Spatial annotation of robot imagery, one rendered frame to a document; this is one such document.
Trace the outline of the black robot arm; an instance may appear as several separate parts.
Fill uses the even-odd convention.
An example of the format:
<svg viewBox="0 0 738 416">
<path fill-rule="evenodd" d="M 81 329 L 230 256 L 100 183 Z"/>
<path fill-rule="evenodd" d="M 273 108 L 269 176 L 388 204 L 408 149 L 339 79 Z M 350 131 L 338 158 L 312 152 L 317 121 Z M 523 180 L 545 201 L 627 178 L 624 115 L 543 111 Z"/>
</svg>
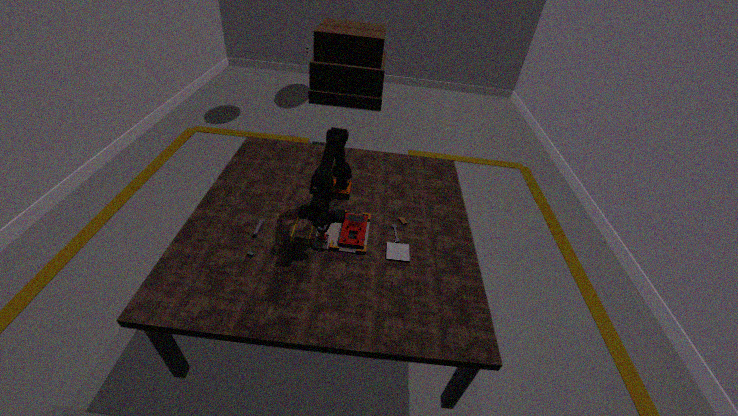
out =
<svg viewBox="0 0 738 416">
<path fill-rule="evenodd" d="M 346 190 L 349 186 L 347 181 L 352 177 L 352 171 L 345 161 L 344 148 L 348 136 L 347 129 L 331 127 L 327 130 L 322 161 L 312 175 L 309 191 L 309 194 L 313 194 L 313 198 L 307 211 L 313 216 L 312 225 L 315 227 L 324 227 L 330 223 L 330 216 L 327 215 L 325 206 L 330 201 L 330 193 L 332 193 L 334 184 L 333 177 L 336 177 L 334 188 Z M 334 157 L 336 162 L 331 172 Z M 317 188 L 313 189 L 313 186 Z"/>
</svg>

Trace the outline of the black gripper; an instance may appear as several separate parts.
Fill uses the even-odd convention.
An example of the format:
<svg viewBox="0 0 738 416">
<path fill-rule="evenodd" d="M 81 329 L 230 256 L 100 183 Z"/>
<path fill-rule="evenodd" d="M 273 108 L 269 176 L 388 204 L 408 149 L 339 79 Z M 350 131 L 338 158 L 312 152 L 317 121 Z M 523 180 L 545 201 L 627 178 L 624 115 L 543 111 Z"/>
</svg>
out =
<svg viewBox="0 0 738 416">
<path fill-rule="evenodd" d="M 329 203 L 330 203 L 330 201 L 329 201 Z M 331 225 L 331 223 L 335 223 L 335 222 L 336 223 L 344 223 L 345 215 L 346 215 L 346 211 L 345 210 L 341 210 L 341 209 L 336 209 L 336 211 L 333 211 L 333 210 L 329 211 L 329 203 L 327 203 L 326 206 L 325 206 L 325 208 L 327 210 L 327 215 L 330 216 L 330 223 L 327 224 L 327 230 L 328 230 L 329 226 Z M 300 219 L 307 219 L 308 218 L 308 220 L 312 221 L 312 217 L 313 216 L 308 213 L 307 209 L 308 209 L 308 206 L 302 205 L 300 207 L 299 212 L 298 212 L 298 217 Z"/>
</svg>

